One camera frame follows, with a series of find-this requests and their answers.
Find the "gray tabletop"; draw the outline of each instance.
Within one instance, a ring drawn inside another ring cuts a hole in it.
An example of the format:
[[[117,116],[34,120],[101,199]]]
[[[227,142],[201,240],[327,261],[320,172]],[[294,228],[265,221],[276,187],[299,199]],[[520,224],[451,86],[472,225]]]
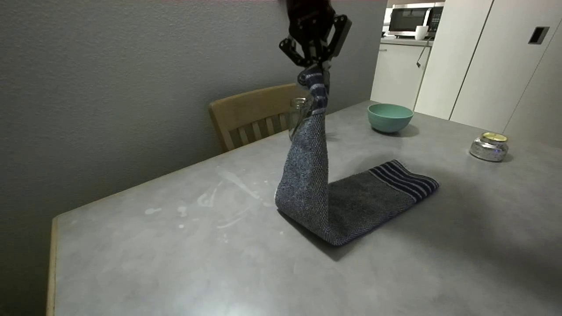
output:
[[[277,134],[58,216],[56,315],[561,315],[562,150],[416,114],[327,117],[330,181],[398,159],[436,194],[343,247],[279,215]]]

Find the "microwave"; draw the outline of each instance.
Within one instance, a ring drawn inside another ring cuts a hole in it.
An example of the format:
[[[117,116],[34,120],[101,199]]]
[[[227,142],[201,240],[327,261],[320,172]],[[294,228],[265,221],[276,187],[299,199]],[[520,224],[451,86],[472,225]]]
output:
[[[435,37],[444,5],[444,2],[394,4],[388,34],[414,36],[416,26],[427,25],[427,36]]]

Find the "table edge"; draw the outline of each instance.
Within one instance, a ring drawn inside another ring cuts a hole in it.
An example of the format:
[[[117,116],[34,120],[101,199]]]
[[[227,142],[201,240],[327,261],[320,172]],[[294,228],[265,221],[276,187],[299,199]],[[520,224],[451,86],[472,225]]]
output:
[[[49,275],[47,285],[47,316],[55,315],[55,287],[56,287],[56,272],[57,272],[57,227],[58,216],[54,217],[51,221],[51,248],[49,250]]]

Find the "teal bowl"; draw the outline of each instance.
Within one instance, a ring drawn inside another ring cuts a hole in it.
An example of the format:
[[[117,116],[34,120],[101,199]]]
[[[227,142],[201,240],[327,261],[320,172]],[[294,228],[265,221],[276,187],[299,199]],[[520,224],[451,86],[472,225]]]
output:
[[[390,103],[379,103],[367,108],[371,127],[383,133],[395,133],[408,126],[414,112],[407,107]]]

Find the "robotic arm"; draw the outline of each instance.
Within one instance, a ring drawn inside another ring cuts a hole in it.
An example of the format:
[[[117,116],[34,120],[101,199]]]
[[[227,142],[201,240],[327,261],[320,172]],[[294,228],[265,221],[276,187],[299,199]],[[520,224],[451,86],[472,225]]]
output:
[[[279,48],[300,67],[318,64],[326,69],[326,62],[339,55],[351,27],[345,15],[336,15],[329,0],[287,0],[289,37],[279,43]],[[328,43],[330,31],[335,31]],[[302,47],[301,56],[296,45]]]

